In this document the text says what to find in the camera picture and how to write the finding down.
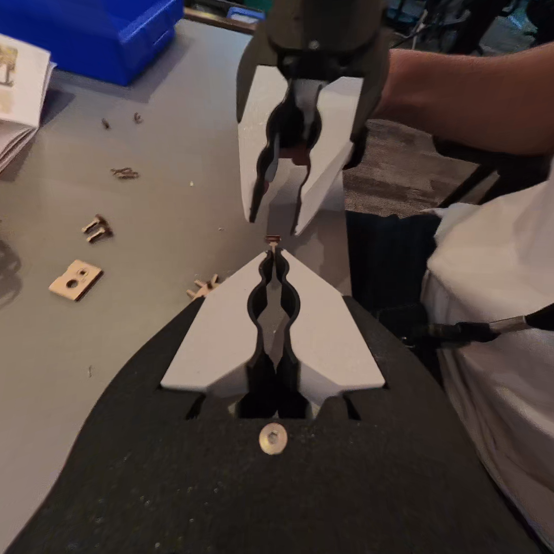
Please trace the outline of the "person's right forearm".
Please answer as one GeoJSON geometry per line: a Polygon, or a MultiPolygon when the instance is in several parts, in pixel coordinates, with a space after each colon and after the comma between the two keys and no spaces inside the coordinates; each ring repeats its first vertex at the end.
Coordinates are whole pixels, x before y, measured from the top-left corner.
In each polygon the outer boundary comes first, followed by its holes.
{"type": "Polygon", "coordinates": [[[553,153],[553,43],[495,57],[390,50],[372,119],[490,152],[553,153]]]}

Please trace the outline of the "blue plastic bin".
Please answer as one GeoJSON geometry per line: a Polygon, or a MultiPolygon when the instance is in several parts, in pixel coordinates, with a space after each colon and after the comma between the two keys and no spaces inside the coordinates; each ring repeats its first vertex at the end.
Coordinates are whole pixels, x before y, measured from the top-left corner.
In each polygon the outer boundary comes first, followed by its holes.
{"type": "Polygon", "coordinates": [[[1,1],[1,34],[59,69],[127,86],[170,44],[182,1],[1,1]]]}

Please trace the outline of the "rectangular wooden plate with holes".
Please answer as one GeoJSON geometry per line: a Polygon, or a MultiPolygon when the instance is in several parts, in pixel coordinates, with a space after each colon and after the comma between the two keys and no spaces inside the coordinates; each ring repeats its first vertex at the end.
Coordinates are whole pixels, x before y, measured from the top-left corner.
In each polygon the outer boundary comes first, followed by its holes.
{"type": "Polygon", "coordinates": [[[104,271],[82,260],[73,261],[66,271],[49,286],[49,291],[62,298],[79,301],[102,277],[104,271]]]}

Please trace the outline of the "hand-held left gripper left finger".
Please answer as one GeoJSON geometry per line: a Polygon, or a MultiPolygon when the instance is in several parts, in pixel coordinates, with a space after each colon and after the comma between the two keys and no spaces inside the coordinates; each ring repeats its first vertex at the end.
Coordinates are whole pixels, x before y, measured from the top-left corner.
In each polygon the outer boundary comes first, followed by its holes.
{"type": "Polygon", "coordinates": [[[199,306],[161,380],[165,390],[241,397],[240,417],[276,414],[276,373],[258,321],[267,307],[274,255],[263,252],[223,283],[207,285],[199,306]]]}

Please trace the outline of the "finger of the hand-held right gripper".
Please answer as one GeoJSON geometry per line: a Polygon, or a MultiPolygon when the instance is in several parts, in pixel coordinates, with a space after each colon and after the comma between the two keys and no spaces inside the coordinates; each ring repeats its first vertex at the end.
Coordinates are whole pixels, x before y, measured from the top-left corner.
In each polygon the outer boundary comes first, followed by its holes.
{"type": "Polygon", "coordinates": [[[334,180],[350,158],[353,149],[351,132],[362,85],[362,78],[340,77],[318,91],[315,109],[321,129],[310,149],[309,170],[299,189],[295,236],[299,236],[314,219],[334,180]]]}
{"type": "Polygon", "coordinates": [[[240,189],[246,221],[257,219],[280,153],[299,139],[299,109],[291,82],[275,65],[255,68],[238,123],[240,189]]]}

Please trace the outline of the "black chair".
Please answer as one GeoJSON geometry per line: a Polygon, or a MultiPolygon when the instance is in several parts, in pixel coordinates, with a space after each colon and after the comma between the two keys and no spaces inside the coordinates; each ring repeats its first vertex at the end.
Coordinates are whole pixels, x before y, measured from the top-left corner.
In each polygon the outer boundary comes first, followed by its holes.
{"type": "Polygon", "coordinates": [[[438,208],[447,208],[460,202],[493,173],[497,173],[498,178],[481,197],[478,205],[541,184],[548,179],[553,161],[552,154],[520,156],[490,152],[467,147],[437,136],[433,136],[433,145],[441,156],[477,165],[473,173],[451,192],[438,205],[438,208]]]}

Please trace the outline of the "person's white shirt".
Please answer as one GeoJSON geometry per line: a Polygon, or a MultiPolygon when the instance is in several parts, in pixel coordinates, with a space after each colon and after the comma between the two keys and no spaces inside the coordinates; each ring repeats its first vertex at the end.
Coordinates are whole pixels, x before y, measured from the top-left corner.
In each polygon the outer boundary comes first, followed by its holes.
{"type": "MultiPolygon", "coordinates": [[[[440,217],[420,297],[431,322],[492,322],[553,304],[553,171],[440,217]]],[[[438,358],[489,474],[553,551],[553,332],[510,332],[438,358]]]]}

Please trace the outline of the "instruction booklet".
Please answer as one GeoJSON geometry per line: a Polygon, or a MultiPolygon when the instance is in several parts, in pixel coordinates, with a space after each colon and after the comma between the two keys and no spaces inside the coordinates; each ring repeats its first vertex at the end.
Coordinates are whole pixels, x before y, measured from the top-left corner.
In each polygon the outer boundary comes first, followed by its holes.
{"type": "Polygon", "coordinates": [[[36,135],[55,67],[49,51],[1,35],[1,171],[36,135]]]}

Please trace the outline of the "grey desk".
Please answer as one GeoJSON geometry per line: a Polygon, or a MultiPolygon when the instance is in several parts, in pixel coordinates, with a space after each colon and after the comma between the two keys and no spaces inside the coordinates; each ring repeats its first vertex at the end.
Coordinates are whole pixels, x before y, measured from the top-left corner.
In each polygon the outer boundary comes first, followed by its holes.
{"type": "Polygon", "coordinates": [[[129,87],[56,70],[44,125],[1,173],[1,553],[186,289],[264,247],[270,203],[251,225],[240,200],[234,93],[248,40],[182,20],[129,87]],[[110,172],[124,167],[140,177],[110,172]],[[81,229],[96,214],[114,235],[90,244],[81,229]],[[48,290],[75,260],[104,271],[77,302],[48,290]]]}

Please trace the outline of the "person's dark trousers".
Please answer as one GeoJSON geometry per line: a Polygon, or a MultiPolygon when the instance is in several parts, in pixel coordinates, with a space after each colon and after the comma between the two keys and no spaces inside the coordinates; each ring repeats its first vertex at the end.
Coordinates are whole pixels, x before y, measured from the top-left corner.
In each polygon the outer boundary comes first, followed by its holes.
{"type": "Polygon", "coordinates": [[[352,297],[398,340],[428,323],[420,297],[440,222],[346,212],[352,297]]]}

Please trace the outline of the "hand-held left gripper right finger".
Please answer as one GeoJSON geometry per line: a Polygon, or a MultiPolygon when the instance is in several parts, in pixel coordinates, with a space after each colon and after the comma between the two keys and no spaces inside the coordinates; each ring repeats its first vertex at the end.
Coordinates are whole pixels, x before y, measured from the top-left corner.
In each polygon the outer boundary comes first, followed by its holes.
{"type": "Polygon", "coordinates": [[[276,369],[280,418],[309,418],[344,393],[381,389],[385,378],[350,312],[349,296],[285,249],[276,250],[280,305],[289,320],[276,369]]]}

